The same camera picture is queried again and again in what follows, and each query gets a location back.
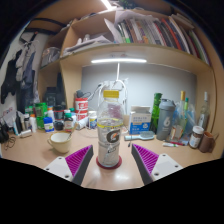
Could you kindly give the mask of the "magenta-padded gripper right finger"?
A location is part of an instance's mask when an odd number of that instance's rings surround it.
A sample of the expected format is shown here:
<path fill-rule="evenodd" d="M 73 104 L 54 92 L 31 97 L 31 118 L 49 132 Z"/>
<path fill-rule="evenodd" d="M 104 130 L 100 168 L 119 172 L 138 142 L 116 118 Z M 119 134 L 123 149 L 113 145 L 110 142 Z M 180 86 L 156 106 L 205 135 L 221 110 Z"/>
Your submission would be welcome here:
<path fill-rule="evenodd" d="M 137 144 L 132 145 L 131 153 L 145 185 L 182 169 L 182 166 L 166 153 L 158 155 Z"/>

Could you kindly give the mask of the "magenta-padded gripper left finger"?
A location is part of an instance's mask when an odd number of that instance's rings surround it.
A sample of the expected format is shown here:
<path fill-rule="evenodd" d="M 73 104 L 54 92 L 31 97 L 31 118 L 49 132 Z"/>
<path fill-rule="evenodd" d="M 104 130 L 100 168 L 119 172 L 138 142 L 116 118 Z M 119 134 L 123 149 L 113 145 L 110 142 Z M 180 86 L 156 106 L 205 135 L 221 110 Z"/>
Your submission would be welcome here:
<path fill-rule="evenodd" d="M 93 146 L 89 145 L 67 157 L 57 157 L 44 170 L 76 185 L 81 185 L 92 157 Z"/>

